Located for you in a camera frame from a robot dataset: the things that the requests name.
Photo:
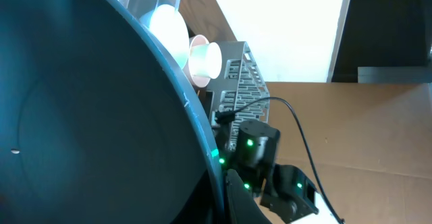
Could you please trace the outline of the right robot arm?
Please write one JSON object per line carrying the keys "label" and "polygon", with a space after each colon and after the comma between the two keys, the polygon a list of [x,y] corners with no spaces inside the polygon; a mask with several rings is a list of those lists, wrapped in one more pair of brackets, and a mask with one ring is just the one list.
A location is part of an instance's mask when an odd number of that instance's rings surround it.
{"label": "right robot arm", "polygon": [[314,183],[298,167],[275,162],[279,130],[261,121],[247,120],[240,124],[236,139],[233,150],[218,143],[219,164],[223,170],[236,171],[248,193],[261,199],[261,206],[284,223],[319,214]]}

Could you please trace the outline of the dark blue plate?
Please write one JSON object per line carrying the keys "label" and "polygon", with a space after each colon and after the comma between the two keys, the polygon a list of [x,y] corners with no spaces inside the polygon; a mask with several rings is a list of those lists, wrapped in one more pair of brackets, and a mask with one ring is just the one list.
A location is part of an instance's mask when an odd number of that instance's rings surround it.
{"label": "dark blue plate", "polygon": [[2,223],[224,223],[205,112],[117,0],[1,0]]}

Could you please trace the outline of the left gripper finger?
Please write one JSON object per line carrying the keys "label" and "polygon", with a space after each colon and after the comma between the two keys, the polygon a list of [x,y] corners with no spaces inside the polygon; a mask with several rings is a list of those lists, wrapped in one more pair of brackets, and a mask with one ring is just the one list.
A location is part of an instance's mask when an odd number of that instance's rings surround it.
{"label": "left gripper finger", "polygon": [[237,171],[229,169],[225,174],[225,213],[231,224],[271,224],[257,206],[250,192],[244,187]]}

